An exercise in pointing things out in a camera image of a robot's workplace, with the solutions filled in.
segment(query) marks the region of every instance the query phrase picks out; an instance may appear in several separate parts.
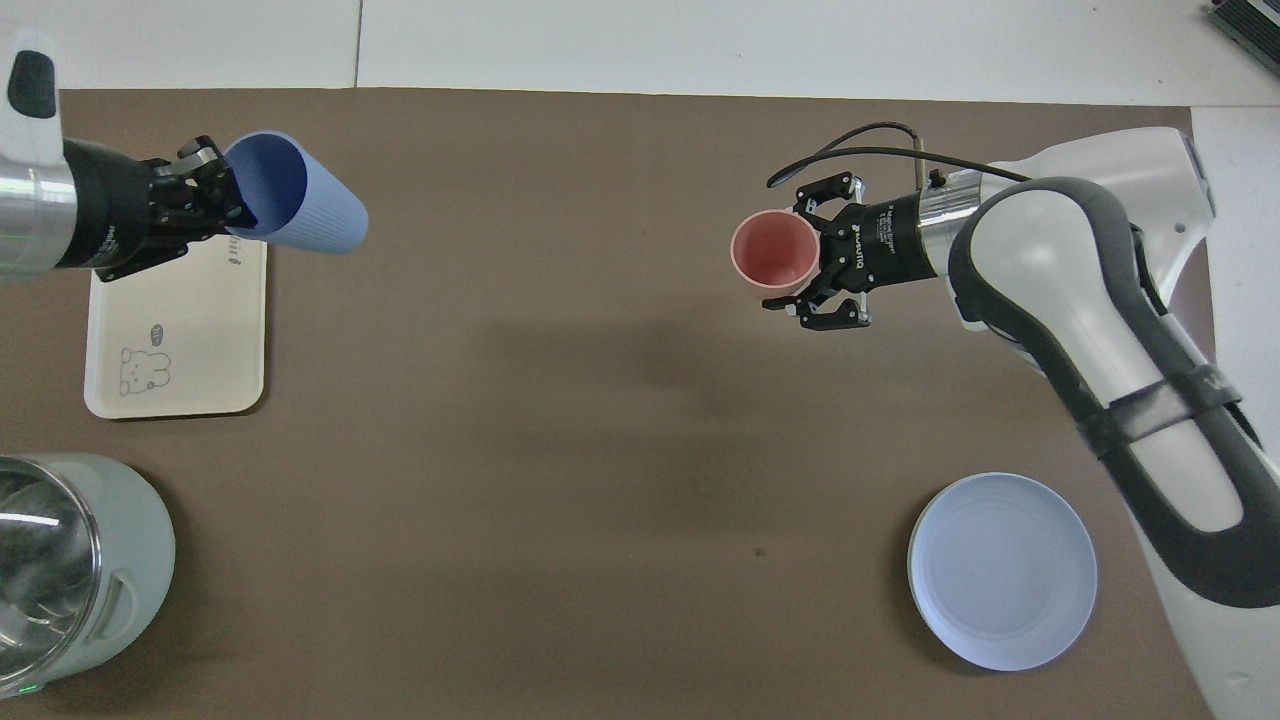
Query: light blue plate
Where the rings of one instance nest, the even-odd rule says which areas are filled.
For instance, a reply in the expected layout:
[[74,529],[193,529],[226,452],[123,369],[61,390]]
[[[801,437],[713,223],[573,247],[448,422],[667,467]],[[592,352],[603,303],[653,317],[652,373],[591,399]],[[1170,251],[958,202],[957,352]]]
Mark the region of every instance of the light blue plate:
[[1030,478],[983,473],[952,483],[920,514],[908,555],[924,621],[982,667],[1043,665],[1071,647],[1093,612],[1089,533]]

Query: cartoon bear drawing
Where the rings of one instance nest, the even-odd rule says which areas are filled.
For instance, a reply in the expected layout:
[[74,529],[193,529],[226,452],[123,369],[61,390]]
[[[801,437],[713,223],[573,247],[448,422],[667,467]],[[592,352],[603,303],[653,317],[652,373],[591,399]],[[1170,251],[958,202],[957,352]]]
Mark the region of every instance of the cartoon bear drawing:
[[120,351],[120,395],[137,395],[169,384],[169,356],[125,347]]

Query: pink cup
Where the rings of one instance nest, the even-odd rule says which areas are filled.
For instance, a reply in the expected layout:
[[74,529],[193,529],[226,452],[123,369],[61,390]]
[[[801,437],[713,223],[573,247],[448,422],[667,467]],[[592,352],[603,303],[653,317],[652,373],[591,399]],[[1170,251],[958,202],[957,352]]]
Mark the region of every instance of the pink cup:
[[762,210],[730,240],[733,269],[759,300],[795,295],[818,274],[818,231],[790,210]]

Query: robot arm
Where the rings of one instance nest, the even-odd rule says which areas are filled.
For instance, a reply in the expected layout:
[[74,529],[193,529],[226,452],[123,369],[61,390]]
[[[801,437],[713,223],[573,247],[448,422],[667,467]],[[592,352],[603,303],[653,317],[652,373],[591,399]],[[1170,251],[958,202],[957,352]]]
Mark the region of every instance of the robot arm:
[[[0,56],[8,59],[0,282],[54,268],[93,269],[110,282],[227,232],[329,254],[349,252],[364,240],[364,205],[291,138],[253,133],[228,150],[229,160],[201,136],[175,161],[138,161],[64,140],[52,42],[0,22],[0,50],[8,53]],[[307,199],[323,210],[308,211]]]
[[[854,200],[858,183],[849,173],[812,183],[791,213],[739,228],[735,265],[765,307],[812,329],[865,327],[865,292],[947,277],[966,325],[1029,354],[1112,475],[1210,707],[1222,719],[1272,717],[1277,473],[1239,396],[1165,309],[1212,219],[1194,150],[1178,131],[1146,128],[1000,168],[1042,179],[934,176],[919,193],[849,202],[831,220],[817,208]],[[841,291],[855,296],[822,311]]]
[[104,281],[186,255],[187,243],[253,228],[236,176],[198,137],[178,161],[137,161],[64,140],[52,42],[0,26],[9,60],[0,106],[0,282],[52,268],[99,270]]

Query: white tray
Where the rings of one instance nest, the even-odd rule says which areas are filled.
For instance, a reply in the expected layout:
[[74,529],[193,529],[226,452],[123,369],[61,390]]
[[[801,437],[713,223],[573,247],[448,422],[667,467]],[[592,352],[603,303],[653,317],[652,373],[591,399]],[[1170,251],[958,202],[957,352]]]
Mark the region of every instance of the white tray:
[[178,260],[91,283],[84,405],[95,415],[241,413],[261,397],[265,243],[215,236]]

